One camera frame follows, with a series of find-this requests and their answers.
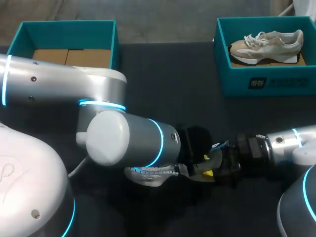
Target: screw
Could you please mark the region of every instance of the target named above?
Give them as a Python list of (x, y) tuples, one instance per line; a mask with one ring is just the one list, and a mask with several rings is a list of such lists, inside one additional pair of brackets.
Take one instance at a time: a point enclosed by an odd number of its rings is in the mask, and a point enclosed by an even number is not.
[(38, 218), (40, 218), (40, 212), (35, 209), (35, 210), (33, 210), (33, 211), (31, 212), (31, 216), (32, 216), (34, 219), (38, 219)]
[(281, 138), (281, 137), (277, 137), (277, 138), (276, 138), (276, 142), (278, 142), (278, 143), (283, 142), (283, 138)]

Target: shoe sole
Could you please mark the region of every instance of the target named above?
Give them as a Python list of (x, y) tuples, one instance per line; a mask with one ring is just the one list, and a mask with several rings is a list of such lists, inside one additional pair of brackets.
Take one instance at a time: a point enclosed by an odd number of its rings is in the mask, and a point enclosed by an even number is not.
[(230, 53), (232, 57), (237, 59), (240, 62), (243, 62), (247, 65), (257, 65), (261, 60), (263, 59), (272, 59), (280, 63), (288, 63), (288, 64), (297, 64), (298, 63), (298, 55), (274, 55), (271, 57), (262, 57), (262, 58), (241, 58), (234, 56), (233, 54)]

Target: black surface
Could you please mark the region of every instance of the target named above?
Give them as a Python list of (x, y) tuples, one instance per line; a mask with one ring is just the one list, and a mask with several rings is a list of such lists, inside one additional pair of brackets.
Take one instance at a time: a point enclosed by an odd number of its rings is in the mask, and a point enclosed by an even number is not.
[[(129, 113), (204, 126), (214, 142), (316, 120), (315, 97), (223, 98), (212, 43), (123, 45), (121, 71), (128, 80)], [(70, 106), (2, 108), (0, 119), (47, 142), (71, 171), (85, 156), (76, 147), (77, 116), (78, 109)], [(91, 164), (72, 185), (78, 237), (279, 236), (281, 185), (264, 178), (243, 180), (236, 190), (178, 178), (150, 189), (126, 180), (122, 170)]]

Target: robot logo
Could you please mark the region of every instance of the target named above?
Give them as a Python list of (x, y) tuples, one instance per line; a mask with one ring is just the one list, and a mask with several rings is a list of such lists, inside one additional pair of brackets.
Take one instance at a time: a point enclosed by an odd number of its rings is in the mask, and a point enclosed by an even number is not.
[(4, 204), (9, 192), (27, 171), (19, 159), (0, 156), (0, 203)]
[(11, 163), (5, 164), (3, 168), (0, 169), (0, 183), (2, 182), (3, 178), (9, 177), (13, 173), (14, 173), (14, 165)]

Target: beige sneaker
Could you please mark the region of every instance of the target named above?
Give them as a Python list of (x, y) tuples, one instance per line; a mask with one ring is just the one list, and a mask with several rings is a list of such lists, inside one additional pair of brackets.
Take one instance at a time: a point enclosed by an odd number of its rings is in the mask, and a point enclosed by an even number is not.
[(256, 65), (269, 58), (282, 63), (297, 63), (304, 43), (303, 32), (260, 32), (257, 37), (245, 36), (228, 47), (229, 54), (245, 64)]

